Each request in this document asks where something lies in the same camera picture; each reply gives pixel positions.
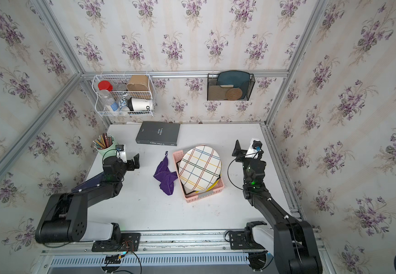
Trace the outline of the round plaid plate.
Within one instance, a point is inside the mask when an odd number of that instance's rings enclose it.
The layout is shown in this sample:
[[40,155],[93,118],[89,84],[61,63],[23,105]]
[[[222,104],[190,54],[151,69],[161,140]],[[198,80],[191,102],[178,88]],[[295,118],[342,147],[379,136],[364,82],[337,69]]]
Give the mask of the round plaid plate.
[[221,177],[222,161],[214,148],[201,145],[184,153],[177,168],[178,178],[187,192],[205,192]]

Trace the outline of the square floral plate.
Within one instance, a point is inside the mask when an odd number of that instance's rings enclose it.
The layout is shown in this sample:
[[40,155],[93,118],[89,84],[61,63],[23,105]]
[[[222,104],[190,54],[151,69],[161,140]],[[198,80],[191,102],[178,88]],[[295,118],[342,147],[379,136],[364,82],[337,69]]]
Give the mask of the square floral plate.
[[207,192],[207,191],[205,191],[205,192],[202,192],[202,191],[189,191],[189,192],[187,192],[187,190],[183,186],[182,182],[180,182],[180,186],[182,187],[183,196],[184,196],[184,198],[185,198],[187,203],[191,203],[191,202],[203,199],[205,197],[218,194],[218,193],[222,192],[222,190],[225,187],[225,185],[224,185],[224,187],[222,187],[220,189],[217,189],[216,191],[209,191],[209,192]]

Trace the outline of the purple cloth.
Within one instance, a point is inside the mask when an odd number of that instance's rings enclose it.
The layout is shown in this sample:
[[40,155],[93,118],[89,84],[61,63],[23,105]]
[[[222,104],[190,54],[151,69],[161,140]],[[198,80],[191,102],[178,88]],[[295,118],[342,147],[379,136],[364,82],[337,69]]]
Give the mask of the purple cloth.
[[163,160],[159,163],[154,173],[154,178],[160,183],[159,188],[168,196],[174,193],[174,182],[177,173],[171,172],[168,163],[168,152],[165,152]]

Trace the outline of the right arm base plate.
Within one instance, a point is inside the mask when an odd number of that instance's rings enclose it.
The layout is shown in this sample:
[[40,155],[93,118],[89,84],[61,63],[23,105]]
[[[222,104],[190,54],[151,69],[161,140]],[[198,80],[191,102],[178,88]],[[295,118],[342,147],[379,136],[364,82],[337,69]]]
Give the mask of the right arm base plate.
[[231,250],[265,250],[263,246],[248,238],[244,231],[228,230],[224,234],[224,240]]

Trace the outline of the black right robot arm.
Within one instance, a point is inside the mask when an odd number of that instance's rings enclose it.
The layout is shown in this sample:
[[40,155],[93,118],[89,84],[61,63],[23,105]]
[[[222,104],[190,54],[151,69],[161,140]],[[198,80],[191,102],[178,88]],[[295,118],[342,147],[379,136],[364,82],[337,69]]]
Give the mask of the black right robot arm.
[[262,142],[252,139],[247,150],[237,140],[232,156],[242,164],[244,198],[257,209],[272,229],[270,245],[255,238],[255,223],[247,229],[254,243],[263,246],[273,256],[280,274],[321,274],[323,267],[312,226],[289,215],[272,197],[264,183],[266,162],[262,161]]

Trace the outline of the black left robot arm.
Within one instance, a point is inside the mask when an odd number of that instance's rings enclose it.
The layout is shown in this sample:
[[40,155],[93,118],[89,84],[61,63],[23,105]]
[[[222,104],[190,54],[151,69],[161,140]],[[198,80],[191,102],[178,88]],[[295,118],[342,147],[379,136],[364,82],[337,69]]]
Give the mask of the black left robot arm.
[[110,242],[122,244],[117,223],[88,221],[88,208],[119,195],[128,171],[140,168],[140,155],[122,161],[109,156],[102,161],[103,172],[81,184],[75,191],[53,194],[45,207],[35,233],[39,244]]

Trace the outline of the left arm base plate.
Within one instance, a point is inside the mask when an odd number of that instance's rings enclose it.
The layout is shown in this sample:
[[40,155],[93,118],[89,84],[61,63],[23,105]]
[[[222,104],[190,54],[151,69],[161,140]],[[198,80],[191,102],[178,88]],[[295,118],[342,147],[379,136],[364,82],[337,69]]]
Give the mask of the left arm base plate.
[[130,252],[137,251],[141,239],[141,233],[122,233],[120,239],[96,241],[92,252]]

